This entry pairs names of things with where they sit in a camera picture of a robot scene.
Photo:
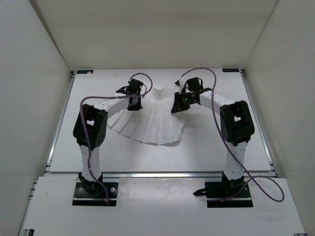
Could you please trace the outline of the white pleated skirt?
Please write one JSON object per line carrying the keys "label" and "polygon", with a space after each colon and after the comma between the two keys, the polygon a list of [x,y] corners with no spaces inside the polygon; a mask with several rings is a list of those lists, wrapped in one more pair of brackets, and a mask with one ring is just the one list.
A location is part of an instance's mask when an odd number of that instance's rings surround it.
{"label": "white pleated skirt", "polygon": [[124,109],[112,116],[107,125],[120,135],[153,145],[170,145],[181,140],[185,115],[172,114],[174,86],[154,86],[141,99],[142,109]]}

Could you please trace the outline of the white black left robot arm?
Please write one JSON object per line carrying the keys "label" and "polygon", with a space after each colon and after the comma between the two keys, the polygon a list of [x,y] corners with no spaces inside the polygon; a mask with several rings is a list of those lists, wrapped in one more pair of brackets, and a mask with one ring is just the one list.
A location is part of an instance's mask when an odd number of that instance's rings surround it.
{"label": "white black left robot arm", "polygon": [[100,169],[99,148],[105,140],[107,121],[109,118],[127,109],[142,109],[141,98],[151,89],[131,78],[127,86],[118,89],[114,96],[88,96],[81,100],[77,121],[73,129],[82,154],[82,173],[79,179],[83,188],[92,197],[109,199],[108,188],[103,183]]}

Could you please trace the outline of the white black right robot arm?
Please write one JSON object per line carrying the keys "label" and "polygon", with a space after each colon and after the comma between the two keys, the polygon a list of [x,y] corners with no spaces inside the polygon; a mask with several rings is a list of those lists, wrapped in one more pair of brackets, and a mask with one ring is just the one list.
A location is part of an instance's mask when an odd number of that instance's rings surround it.
{"label": "white black right robot arm", "polygon": [[227,149],[222,172],[221,193],[232,197],[244,184],[243,164],[245,150],[254,134],[254,124],[246,101],[233,101],[204,88],[202,79],[195,77],[186,82],[178,80],[175,86],[174,105],[171,113],[186,111],[193,104],[212,110],[219,135]]}

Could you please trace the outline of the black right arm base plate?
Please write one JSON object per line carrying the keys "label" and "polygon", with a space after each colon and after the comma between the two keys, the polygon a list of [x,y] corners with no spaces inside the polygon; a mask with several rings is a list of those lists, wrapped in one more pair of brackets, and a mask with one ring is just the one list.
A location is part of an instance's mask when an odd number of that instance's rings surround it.
{"label": "black right arm base plate", "polygon": [[207,208],[253,207],[248,187],[227,189],[222,182],[205,182],[205,187],[193,192],[196,197],[206,196]]}

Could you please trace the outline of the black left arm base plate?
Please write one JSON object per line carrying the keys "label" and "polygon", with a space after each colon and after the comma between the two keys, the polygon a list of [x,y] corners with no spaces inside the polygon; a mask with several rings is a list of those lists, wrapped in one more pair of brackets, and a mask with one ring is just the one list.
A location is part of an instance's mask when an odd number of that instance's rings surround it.
{"label": "black left arm base plate", "polygon": [[106,182],[105,187],[108,191],[109,200],[106,198],[103,189],[97,194],[90,194],[87,192],[81,182],[77,182],[72,205],[73,206],[98,206],[98,207],[115,207],[117,204],[118,196],[118,182]]}

